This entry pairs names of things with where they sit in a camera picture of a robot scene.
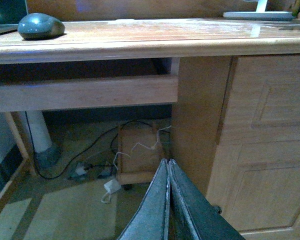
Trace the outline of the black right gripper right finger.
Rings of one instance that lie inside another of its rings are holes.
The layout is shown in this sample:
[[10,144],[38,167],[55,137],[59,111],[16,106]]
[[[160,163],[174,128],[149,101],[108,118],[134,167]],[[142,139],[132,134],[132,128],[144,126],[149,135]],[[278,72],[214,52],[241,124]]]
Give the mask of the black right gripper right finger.
[[208,202],[175,160],[169,160],[168,170],[176,240],[244,239]]

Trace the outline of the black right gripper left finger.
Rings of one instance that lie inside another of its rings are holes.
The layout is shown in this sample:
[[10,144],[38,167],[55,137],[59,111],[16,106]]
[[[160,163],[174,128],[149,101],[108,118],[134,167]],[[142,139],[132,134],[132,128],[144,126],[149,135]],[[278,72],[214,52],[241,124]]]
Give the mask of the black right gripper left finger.
[[168,160],[162,159],[154,177],[119,240],[167,240],[169,238],[171,178]]

